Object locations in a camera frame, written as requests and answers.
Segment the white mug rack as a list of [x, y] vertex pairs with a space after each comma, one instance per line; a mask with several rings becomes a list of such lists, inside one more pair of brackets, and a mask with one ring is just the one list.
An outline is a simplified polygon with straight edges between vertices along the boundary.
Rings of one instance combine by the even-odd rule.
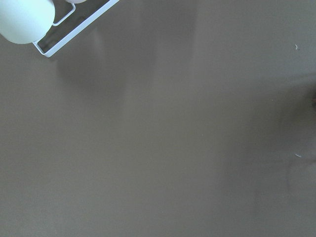
[[38, 52], [49, 58], [80, 32], [113, 7], [117, 0], [87, 0], [82, 3], [63, 3], [56, 8], [63, 14], [44, 37], [33, 42]]

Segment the pink cup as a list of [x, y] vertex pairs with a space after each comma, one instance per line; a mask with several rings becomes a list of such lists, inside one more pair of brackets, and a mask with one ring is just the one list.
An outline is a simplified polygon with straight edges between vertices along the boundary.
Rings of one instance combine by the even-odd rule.
[[85, 2], [86, 0], [65, 0], [65, 1], [72, 4], [79, 4], [79, 3]]

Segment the white cup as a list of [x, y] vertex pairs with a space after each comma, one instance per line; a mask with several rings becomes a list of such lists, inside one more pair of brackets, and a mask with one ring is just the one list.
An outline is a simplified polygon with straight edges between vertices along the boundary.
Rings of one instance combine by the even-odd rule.
[[51, 0], [2, 0], [0, 34], [16, 44], [27, 44], [43, 38], [55, 18]]

